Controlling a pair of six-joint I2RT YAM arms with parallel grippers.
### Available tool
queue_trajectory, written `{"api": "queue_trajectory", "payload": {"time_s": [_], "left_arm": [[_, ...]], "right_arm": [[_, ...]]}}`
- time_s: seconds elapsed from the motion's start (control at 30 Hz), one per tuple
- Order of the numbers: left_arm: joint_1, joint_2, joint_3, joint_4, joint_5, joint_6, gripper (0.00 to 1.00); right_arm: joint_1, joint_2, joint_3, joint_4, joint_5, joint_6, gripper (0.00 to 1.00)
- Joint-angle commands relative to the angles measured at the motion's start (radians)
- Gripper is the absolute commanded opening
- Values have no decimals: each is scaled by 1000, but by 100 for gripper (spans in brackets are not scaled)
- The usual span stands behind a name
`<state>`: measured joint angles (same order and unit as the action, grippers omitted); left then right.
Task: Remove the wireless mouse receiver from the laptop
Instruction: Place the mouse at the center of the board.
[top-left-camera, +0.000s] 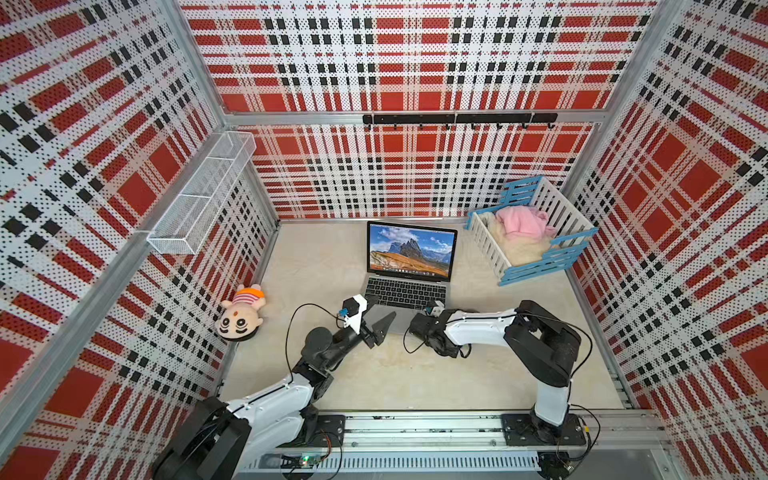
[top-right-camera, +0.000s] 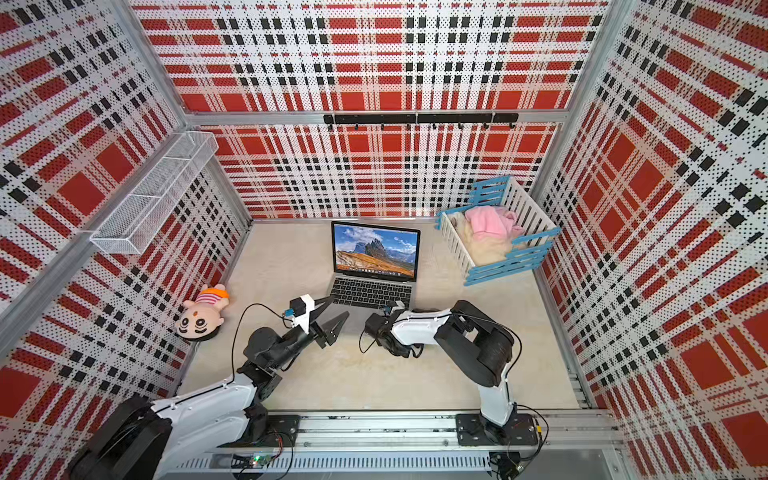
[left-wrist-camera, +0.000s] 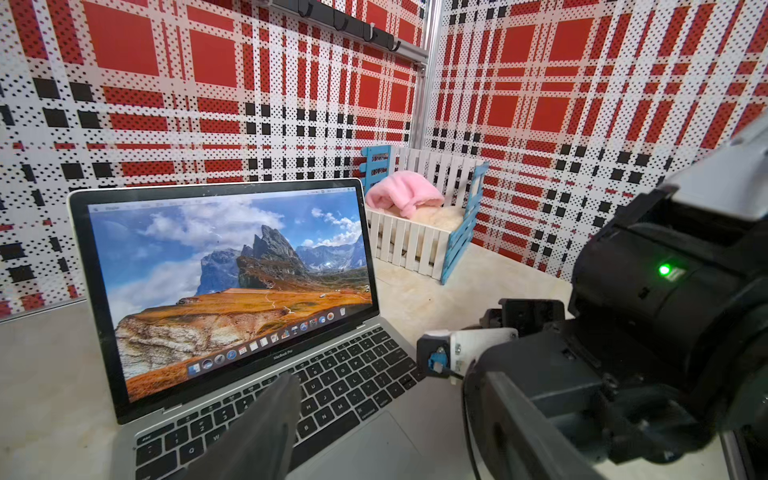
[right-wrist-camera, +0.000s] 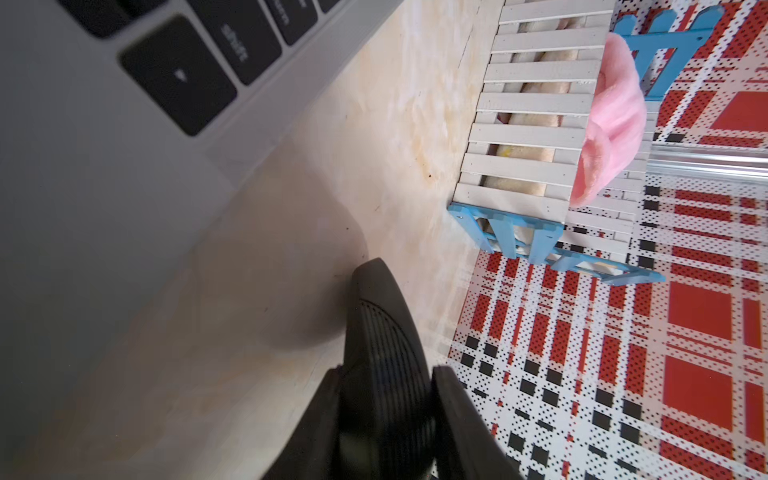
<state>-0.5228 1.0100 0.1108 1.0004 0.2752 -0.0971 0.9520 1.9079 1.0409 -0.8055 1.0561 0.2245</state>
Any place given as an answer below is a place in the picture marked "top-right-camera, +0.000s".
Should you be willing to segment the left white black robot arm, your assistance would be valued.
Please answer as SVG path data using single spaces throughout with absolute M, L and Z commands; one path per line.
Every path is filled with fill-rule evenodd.
M 66 468 L 71 479 L 160 479 L 205 451 L 266 429 L 263 405 L 280 383 L 279 371 L 311 343 L 333 345 L 349 317 L 343 311 L 324 324 L 310 315 L 307 330 L 279 335 L 252 332 L 246 360 L 213 385 L 168 399 L 134 396 L 121 403 Z

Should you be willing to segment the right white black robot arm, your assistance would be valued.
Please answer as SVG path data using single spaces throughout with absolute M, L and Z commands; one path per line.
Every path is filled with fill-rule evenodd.
M 518 363 L 523 343 L 509 327 L 496 322 L 466 300 L 444 310 L 409 310 L 390 302 L 369 308 L 359 302 L 332 301 L 332 316 L 347 312 L 347 326 L 368 337 L 370 345 L 395 358 L 417 359 L 427 347 L 441 350 L 476 387 L 480 412 L 460 416 L 466 432 L 475 422 L 481 431 L 462 445 L 540 445 L 542 434 L 534 418 L 521 413 L 509 387 L 508 376 Z

